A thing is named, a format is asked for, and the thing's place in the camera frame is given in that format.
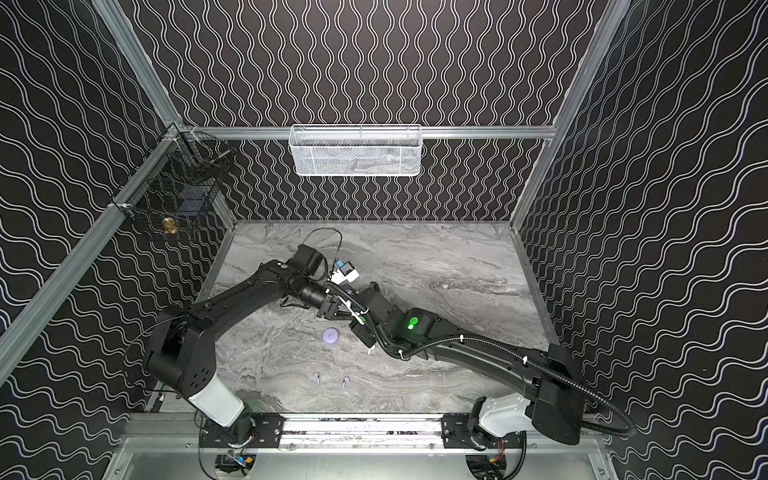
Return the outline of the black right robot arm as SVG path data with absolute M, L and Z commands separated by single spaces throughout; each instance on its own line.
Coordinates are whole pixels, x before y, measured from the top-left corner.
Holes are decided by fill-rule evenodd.
M 631 437 L 631 416 L 581 381 L 573 358 L 551 344 L 547 350 L 511 345 L 473 333 L 420 308 L 406 311 L 372 284 L 349 299 L 356 322 L 384 352 L 399 361 L 435 360 L 467 368 L 511 389 L 506 397 L 478 397 L 470 418 L 487 436 L 533 430 L 565 445 L 582 430 Z

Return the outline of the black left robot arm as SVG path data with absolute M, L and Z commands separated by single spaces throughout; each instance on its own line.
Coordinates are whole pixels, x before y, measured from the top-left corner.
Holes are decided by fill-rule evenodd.
M 301 244 L 286 261 L 271 260 L 241 283 L 186 308 L 169 308 L 152 330 L 143 360 L 145 371 L 194 406 L 240 444 L 253 435 L 251 409 L 217 374 L 216 342 L 262 307 L 285 297 L 314 308 L 328 320 L 350 320 L 324 280 L 313 276 L 328 266 L 316 249 Z

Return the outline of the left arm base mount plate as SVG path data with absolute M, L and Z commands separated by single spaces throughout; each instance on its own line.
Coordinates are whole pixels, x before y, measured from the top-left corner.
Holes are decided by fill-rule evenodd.
M 240 416 L 230 427 L 222 427 L 206 418 L 201 433 L 201 448 L 276 448 L 282 438 L 286 418 L 276 413 Z

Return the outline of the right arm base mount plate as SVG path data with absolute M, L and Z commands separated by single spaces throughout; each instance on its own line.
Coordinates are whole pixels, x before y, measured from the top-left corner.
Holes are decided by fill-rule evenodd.
M 470 421 L 468 414 L 445 414 L 440 419 L 443 447 L 446 449 L 472 449 L 476 451 L 515 449 L 522 446 L 522 434 L 513 432 L 495 437 Z

